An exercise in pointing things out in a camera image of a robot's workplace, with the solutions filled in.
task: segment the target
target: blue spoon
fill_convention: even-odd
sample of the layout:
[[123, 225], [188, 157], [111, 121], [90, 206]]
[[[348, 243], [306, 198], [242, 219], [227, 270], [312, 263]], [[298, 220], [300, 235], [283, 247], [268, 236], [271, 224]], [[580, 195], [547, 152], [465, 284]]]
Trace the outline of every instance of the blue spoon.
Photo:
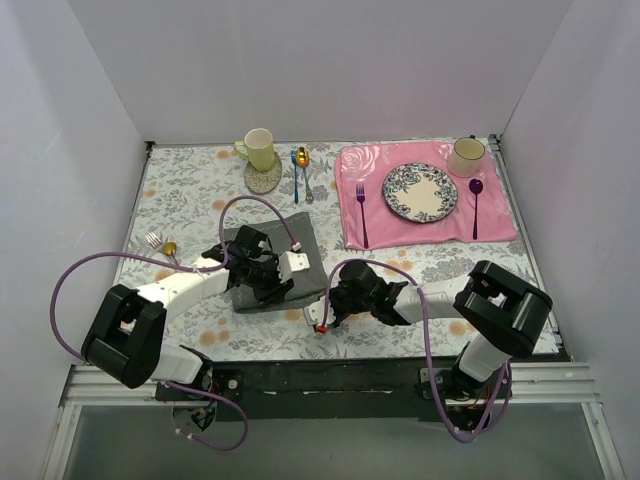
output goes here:
[[298, 203], [298, 162], [296, 161], [296, 148], [291, 149], [291, 163], [293, 163], [293, 201]]

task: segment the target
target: mug handle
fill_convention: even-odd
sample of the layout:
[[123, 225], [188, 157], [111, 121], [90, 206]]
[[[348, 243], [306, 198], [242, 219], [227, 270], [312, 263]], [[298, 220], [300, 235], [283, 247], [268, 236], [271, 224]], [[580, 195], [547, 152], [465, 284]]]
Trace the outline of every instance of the mug handle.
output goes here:
[[240, 157], [244, 158], [245, 160], [249, 160], [249, 155], [247, 155], [247, 153], [242, 153], [240, 150], [238, 150], [238, 147], [244, 147], [247, 148], [247, 146], [244, 144], [243, 141], [239, 140], [236, 143], [233, 144], [233, 151], [236, 152]]

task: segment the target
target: white wall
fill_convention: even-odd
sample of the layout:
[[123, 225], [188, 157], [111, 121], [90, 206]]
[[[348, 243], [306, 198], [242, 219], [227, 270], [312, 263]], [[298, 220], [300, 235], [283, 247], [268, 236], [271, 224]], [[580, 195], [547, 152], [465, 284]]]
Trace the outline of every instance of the white wall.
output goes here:
[[571, 0], [70, 0], [145, 140], [501, 133]]
[[563, 338], [640, 478], [640, 4], [573, 2], [504, 135]]
[[[78, 258], [122, 247], [144, 144], [64, 0], [0, 0], [0, 478], [38, 478], [71, 358], [48, 304]], [[81, 271], [60, 321], [76, 348], [113, 279]]]

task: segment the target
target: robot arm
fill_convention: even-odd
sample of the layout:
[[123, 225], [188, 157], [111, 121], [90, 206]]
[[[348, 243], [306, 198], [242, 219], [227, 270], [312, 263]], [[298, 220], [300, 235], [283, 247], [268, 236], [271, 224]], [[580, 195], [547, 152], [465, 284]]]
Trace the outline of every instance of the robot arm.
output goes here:
[[82, 356], [129, 388], [149, 378], [193, 384], [208, 359], [185, 347], [163, 344], [164, 326], [202, 300], [239, 285], [253, 288], [261, 303], [279, 303], [293, 288], [293, 275], [309, 268], [305, 254], [266, 250], [266, 235], [243, 226], [224, 268], [208, 273], [223, 258], [221, 245], [204, 252], [193, 273], [175, 273], [161, 281], [130, 289], [112, 287], [105, 296], [82, 345]]
[[[553, 305], [546, 293], [488, 261], [478, 262], [469, 276], [428, 283], [422, 290], [430, 318], [464, 318], [478, 330], [445, 381], [449, 398], [477, 391], [511, 357], [530, 356]], [[361, 260], [340, 271], [323, 324], [325, 300], [304, 310], [307, 323], [321, 333], [352, 313], [369, 311], [390, 326], [424, 318], [416, 288], [408, 282], [386, 283]]]

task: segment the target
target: blue floral plate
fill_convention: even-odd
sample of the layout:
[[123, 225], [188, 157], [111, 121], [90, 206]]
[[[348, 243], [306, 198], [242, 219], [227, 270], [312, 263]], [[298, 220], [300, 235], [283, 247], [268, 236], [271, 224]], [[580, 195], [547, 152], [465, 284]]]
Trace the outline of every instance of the blue floral plate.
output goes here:
[[426, 163], [407, 163], [389, 172], [382, 195], [395, 213], [419, 223], [442, 220], [458, 203], [458, 189], [449, 175]]

